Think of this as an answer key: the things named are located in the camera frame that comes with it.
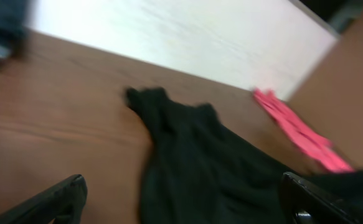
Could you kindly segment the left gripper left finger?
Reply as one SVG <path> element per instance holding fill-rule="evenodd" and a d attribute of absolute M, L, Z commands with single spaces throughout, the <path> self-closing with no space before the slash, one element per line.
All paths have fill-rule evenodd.
<path fill-rule="evenodd" d="M 71 175 L 0 214 L 0 224 L 79 224 L 87 201 L 84 177 Z"/>

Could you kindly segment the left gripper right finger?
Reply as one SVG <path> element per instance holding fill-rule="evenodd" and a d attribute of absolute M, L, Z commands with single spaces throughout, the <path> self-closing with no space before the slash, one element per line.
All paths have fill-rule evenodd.
<path fill-rule="evenodd" d="M 287 223 L 357 224 L 341 198 L 292 173 L 285 172 L 280 183 L 280 205 Z"/>

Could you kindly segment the black t-shirt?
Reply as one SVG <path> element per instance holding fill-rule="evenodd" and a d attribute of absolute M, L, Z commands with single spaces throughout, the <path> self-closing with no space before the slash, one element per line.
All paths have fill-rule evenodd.
<path fill-rule="evenodd" d="M 141 179 L 141 223 L 291 223 L 279 188 L 289 168 L 226 128 L 209 104 L 162 88 L 125 92 L 153 141 Z"/>

